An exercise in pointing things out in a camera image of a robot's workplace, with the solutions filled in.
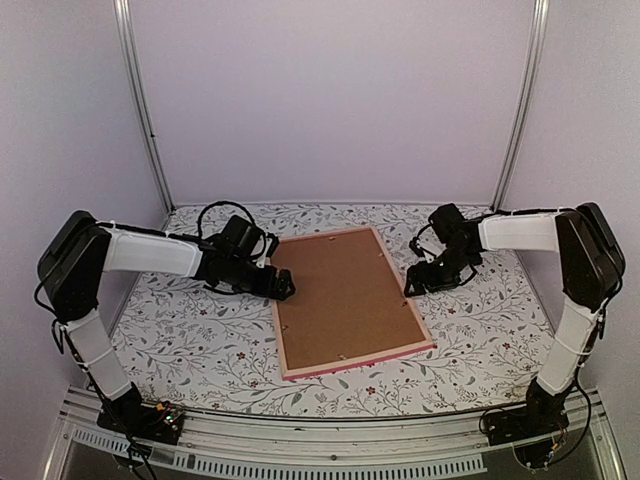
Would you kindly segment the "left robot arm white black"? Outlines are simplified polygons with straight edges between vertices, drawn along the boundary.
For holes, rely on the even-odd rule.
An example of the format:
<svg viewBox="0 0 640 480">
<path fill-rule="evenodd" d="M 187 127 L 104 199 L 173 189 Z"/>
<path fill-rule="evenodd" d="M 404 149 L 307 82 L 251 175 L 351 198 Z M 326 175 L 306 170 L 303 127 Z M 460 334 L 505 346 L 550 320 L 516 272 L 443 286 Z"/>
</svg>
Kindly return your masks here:
<svg viewBox="0 0 640 480">
<path fill-rule="evenodd" d="M 106 272 L 158 273 L 200 281 L 219 292 L 284 301 L 296 291 L 292 274 L 270 265 L 277 236 L 251 216 L 232 216 L 219 233 L 194 235 L 100 222 L 74 212 L 37 263 L 34 301 L 53 316 L 59 350 L 70 348 L 97 391 L 113 401 L 111 419 L 128 434 L 148 426 L 148 412 L 131 397 L 134 386 L 122 367 L 99 313 L 98 293 Z"/>
</svg>

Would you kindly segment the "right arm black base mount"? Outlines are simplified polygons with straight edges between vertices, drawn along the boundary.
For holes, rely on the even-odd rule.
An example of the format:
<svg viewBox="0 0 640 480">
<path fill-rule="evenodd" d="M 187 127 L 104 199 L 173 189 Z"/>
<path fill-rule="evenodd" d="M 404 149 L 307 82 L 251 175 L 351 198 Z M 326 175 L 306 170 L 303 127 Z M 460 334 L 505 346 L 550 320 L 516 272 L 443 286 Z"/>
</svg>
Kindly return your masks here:
<svg viewBox="0 0 640 480">
<path fill-rule="evenodd" d="M 554 460 L 569 426 L 565 399 L 566 394 L 551 396 L 544 390 L 528 393 L 522 407 L 486 410 L 480 417 L 479 430 L 490 446 L 544 436 L 543 440 L 516 447 L 513 453 L 525 468 L 546 468 Z"/>
</svg>

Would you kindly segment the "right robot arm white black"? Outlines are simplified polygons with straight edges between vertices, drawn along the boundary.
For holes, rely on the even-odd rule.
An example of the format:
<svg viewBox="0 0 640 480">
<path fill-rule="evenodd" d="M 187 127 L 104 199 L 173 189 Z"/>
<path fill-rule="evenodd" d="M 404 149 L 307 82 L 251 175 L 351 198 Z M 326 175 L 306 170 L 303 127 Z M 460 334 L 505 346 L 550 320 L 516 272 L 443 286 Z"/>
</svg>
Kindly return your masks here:
<svg viewBox="0 0 640 480">
<path fill-rule="evenodd" d="M 558 254 L 564 294 L 561 320 L 547 359 L 529 387 L 528 398 L 533 401 L 518 412 L 516 421 L 524 435 L 539 435 L 556 417 L 549 399 L 573 387 L 577 370 L 602 330 L 608 303 L 623 286 L 625 257 L 603 211 L 597 203 L 587 202 L 575 208 L 499 211 L 467 218 L 456 205 L 446 204 L 429 216 L 427 227 L 444 248 L 439 254 L 428 253 L 418 236 L 412 238 L 410 248 L 421 260 L 407 270 L 407 298 L 467 284 L 462 272 L 475 272 L 484 252 Z"/>
</svg>

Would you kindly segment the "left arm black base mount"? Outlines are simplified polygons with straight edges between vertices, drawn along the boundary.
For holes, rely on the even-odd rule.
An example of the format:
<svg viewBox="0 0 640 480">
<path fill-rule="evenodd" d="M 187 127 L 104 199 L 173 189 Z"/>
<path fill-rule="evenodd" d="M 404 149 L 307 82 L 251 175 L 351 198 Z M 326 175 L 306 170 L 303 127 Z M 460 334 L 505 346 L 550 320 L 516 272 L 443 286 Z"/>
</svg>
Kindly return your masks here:
<svg viewBox="0 0 640 480">
<path fill-rule="evenodd" d="M 137 387 L 102 405 L 97 425 L 134 438 L 177 445 L 184 425 L 184 409 L 169 401 L 145 404 Z"/>
</svg>

